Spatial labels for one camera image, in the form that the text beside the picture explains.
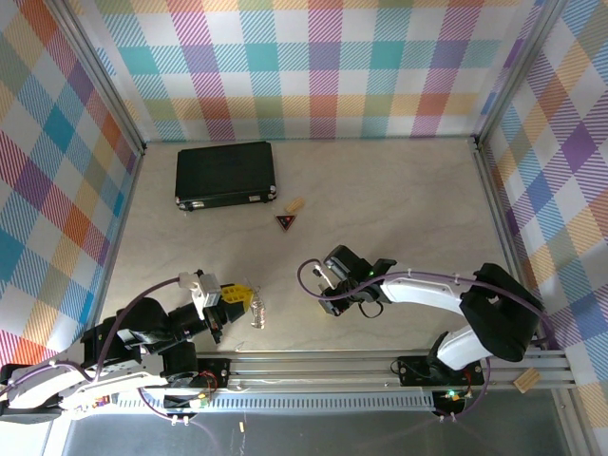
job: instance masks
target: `gray floor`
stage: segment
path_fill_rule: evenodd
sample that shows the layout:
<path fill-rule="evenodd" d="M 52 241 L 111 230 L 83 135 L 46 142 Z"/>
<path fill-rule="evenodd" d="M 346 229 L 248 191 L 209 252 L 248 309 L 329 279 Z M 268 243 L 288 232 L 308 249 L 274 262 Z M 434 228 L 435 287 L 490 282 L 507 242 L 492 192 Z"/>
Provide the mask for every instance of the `gray floor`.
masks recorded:
<path fill-rule="evenodd" d="M 151 415 L 93 415 L 73 423 L 64 455 L 569 454 L 548 390 L 526 395 L 492 391 L 456 425 L 436 423 L 432 416 L 429 412 L 306 417 L 203 414 L 197 420 L 207 426 L 212 440 L 197 427 L 171 427 Z M 246 423 L 244 433 L 239 422 Z"/>
<path fill-rule="evenodd" d="M 297 287 L 297 266 L 340 243 L 370 262 L 389 257 L 423 271 L 465 275 L 504 263 L 466 140 L 273 142 L 277 201 L 186 216 L 174 202 L 176 160 L 194 146 L 148 149 L 103 317 L 148 286 L 201 268 L 221 283 L 248 278 L 267 307 L 265 330 L 241 318 L 220 350 L 427 349 L 464 321 L 418 305 L 390 306 L 376 320 L 357 309 L 330 317 Z M 283 233 L 274 215 L 296 197 L 306 206 Z M 189 300 L 177 286 L 154 296 L 167 310 Z M 207 334 L 195 342 L 217 349 Z"/>

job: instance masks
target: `black briefcase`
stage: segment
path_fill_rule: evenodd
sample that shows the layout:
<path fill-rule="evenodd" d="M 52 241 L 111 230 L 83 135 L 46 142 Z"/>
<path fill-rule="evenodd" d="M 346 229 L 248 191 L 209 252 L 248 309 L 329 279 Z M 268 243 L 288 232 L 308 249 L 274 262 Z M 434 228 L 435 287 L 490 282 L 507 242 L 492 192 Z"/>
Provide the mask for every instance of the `black briefcase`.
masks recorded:
<path fill-rule="evenodd" d="M 182 211 L 276 198 L 269 142 L 184 149 L 178 153 L 175 203 Z"/>

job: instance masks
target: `plaid wallpaper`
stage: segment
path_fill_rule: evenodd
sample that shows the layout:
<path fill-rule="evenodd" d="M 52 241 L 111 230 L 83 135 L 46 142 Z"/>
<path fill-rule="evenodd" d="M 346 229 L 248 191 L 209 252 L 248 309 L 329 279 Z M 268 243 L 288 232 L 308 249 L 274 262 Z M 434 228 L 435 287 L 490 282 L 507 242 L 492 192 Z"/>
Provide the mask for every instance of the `plaid wallpaper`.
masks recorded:
<path fill-rule="evenodd" d="M 571 0 L 490 139 L 510 229 L 608 454 L 608 4 Z"/>
<path fill-rule="evenodd" d="M 535 8 L 534 0 L 71 4 L 152 141 L 469 135 Z"/>
<path fill-rule="evenodd" d="M 43 0 L 2 0 L 0 366 L 80 335 L 135 161 Z"/>

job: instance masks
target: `triangular warning sign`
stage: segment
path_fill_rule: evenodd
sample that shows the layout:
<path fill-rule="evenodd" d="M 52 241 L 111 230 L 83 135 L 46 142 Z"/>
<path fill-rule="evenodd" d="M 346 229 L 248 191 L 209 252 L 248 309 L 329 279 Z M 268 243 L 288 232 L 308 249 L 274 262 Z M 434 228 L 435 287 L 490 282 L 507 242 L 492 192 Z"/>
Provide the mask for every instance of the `triangular warning sign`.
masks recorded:
<path fill-rule="evenodd" d="M 294 223 L 295 216 L 275 216 L 275 219 L 278 221 L 278 224 L 281 225 L 283 231 L 287 231 Z"/>

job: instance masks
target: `beige table surface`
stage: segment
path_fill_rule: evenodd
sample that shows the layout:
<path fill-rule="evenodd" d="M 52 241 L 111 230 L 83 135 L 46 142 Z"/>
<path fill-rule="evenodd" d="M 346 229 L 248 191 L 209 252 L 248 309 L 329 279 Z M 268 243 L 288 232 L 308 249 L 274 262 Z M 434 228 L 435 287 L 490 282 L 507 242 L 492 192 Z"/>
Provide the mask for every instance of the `beige table surface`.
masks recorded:
<path fill-rule="evenodd" d="M 414 304 L 387 306 L 373 320 L 356 307 L 332 317 L 298 289 L 297 266 L 338 244 L 370 263 L 394 258 L 415 270 L 466 275 L 485 261 L 504 265 L 466 140 L 273 142 L 275 202 L 185 215 L 174 202 L 177 153 L 196 146 L 148 148 L 102 317 L 150 285 L 201 268 L 220 283 L 247 277 L 267 308 L 264 330 L 246 315 L 225 328 L 219 346 L 198 335 L 201 351 L 425 349 L 464 320 Z M 283 233 L 274 215 L 296 197 L 306 206 Z M 319 280 L 306 277 L 317 289 Z M 166 310 L 189 302 L 177 285 L 153 296 Z"/>

